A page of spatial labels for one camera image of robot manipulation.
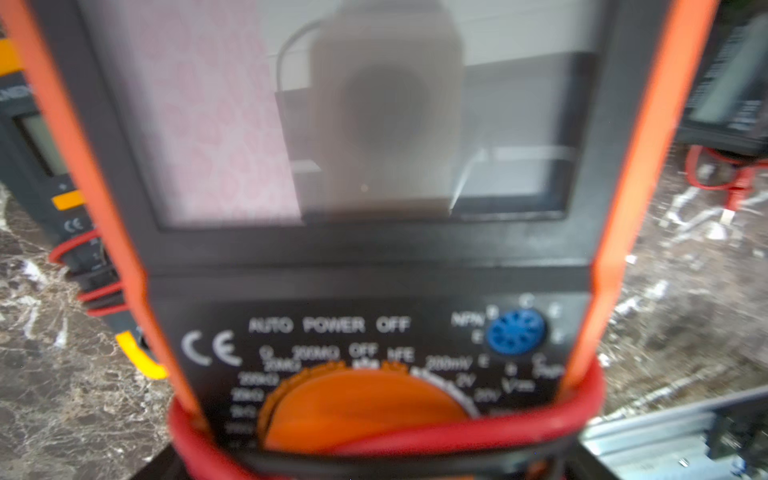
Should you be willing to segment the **orange multimeter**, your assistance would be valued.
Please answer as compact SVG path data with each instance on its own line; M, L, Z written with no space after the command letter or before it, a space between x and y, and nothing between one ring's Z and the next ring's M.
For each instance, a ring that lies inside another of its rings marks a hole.
M715 1L5 1L143 479L564 479Z

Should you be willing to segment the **yellow multimeter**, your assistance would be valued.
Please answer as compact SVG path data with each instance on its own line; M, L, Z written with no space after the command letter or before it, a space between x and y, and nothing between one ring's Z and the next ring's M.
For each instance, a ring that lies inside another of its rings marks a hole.
M123 295L86 201L70 177L34 99L11 41L1 39L1 183L53 243L49 261L67 268L86 313L101 318L118 346L144 376L167 377Z

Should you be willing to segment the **black multimeter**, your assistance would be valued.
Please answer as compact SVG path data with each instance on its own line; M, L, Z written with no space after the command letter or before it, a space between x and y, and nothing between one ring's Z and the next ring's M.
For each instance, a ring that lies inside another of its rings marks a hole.
M723 4L684 107L677 140L688 147L690 185L725 194L721 221L732 219L767 167L767 6ZM703 156L731 168L730 179L704 184Z

